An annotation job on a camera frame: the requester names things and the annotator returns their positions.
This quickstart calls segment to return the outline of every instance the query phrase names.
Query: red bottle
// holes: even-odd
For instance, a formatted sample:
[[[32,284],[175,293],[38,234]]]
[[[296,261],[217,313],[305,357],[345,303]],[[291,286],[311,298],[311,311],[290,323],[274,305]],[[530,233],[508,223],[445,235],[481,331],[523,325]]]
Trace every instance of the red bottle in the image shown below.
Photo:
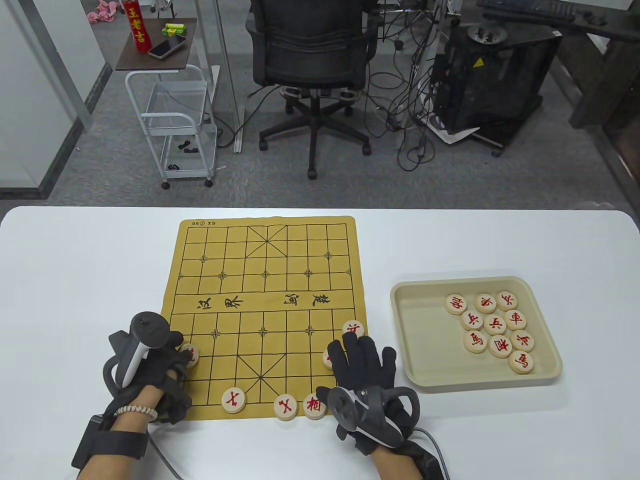
[[[142,13],[140,12],[140,4],[138,0],[124,0],[122,2],[127,17],[129,18],[129,25],[131,25],[131,33],[133,39],[136,41],[136,48],[139,53],[147,53],[153,45],[151,45],[151,38],[145,28],[145,23],[142,20]]]

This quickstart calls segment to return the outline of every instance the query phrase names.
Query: xiangqi board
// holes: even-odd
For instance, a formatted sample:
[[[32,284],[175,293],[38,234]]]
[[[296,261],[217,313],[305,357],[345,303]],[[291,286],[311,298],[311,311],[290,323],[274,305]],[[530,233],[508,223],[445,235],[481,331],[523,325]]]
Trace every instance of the xiangqi board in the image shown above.
[[[185,220],[162,315],[200,352],[188,419],[274,417],[278,396],[334,387],[323,352],[346,322],[367,328],[355,220]],[[239,413],[222,408],[230,387],[246,395]]]

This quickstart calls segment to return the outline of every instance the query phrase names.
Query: hand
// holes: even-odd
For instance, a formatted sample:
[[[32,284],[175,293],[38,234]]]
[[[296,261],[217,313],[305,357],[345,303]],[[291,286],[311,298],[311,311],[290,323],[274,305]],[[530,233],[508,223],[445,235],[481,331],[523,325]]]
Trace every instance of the hand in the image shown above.
[[[333,375],[338,386],[354,391],[373,385],[385,390],[394,387],[396,351],[393,348],[383,348],[382,364],[380,364],[376,344],[370,337],[358,338],[355,333],[347,332],[342,336],[342,342],[346,356],[339,340],[334,340],[327,347],[333,366]],[[324,404],[327,403],[328,394],[329,389],[326,387],[316,389],[318,399]],[[411,416],[404,409],[400,400],[391,400],[385,407],[385,415],[398,425],[405,438],[411,434]],[[347,434],[351,435],[356,439],[356,448],[364,455],[369,455],[380,446],[378,442],[361,433],[348,433],[340,425],[336,429],[336,434],[341,440],[344,440]]]
[[[104,418],[110,418],[119,407],[134,404],[140,399],[157,403],[155,409],[161,422],[175,424],[182,420],[191,408],[191,398],[180,385],[187,378],[186,366],[191,360],[189,351],[176,350],[183,340],[180,332],[171,332],[167,345],[149,350],[129,386],[114,395]]]

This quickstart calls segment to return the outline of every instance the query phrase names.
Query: keyboard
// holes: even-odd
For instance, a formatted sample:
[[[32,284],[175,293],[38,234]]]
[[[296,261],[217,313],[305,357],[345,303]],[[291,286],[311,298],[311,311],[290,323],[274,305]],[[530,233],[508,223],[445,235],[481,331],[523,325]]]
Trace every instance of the keyboard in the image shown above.
[[[477,0],[480,7],[550,20],[573,22],[575,4],[559,0]]]

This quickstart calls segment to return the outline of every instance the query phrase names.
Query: white table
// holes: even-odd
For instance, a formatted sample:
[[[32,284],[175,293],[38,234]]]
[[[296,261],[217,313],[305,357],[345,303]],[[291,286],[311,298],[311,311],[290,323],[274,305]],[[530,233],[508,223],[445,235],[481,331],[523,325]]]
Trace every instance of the white table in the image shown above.
[[[160,310],[181,220],[276,215],[356,218],[379,345],[397,347],[389,292],[401,280],[513,274],[532,287],[563,374],[547,387],[422,394],[420,426],[453,479],[640,477],[640,237],[621,212],[83,207],[19,207],[0,227],[2,477],[75,478],[86,422],[109,400],[107,336]],[[375,478],[334,429],[331,419],[226,420],[155,436],[188,480]],[[172,478],[151,448],[140,467],[145,479]]]

